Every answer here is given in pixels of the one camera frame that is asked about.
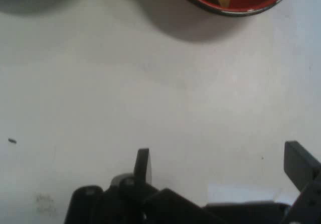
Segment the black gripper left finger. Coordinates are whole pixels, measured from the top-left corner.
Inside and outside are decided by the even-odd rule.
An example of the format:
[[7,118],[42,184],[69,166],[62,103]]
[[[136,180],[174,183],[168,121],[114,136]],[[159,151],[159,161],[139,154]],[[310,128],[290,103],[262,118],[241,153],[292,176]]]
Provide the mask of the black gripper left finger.
[[170,189],[151,185],[149,149],[139,149],[132,173],[113,178],[103,190],[91,185],[76,189],[65,223],[224,223],[221,218]]

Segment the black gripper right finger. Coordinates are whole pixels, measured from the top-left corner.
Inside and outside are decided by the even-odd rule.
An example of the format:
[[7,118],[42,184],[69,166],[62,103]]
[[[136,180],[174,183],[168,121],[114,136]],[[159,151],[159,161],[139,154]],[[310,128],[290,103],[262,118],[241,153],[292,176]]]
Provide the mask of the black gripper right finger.
[[283,167],[300,191],[292,205],[274,201],[214,203],[205,210],[226,223],[320,223],[320,162],[299,142],[287,141]]

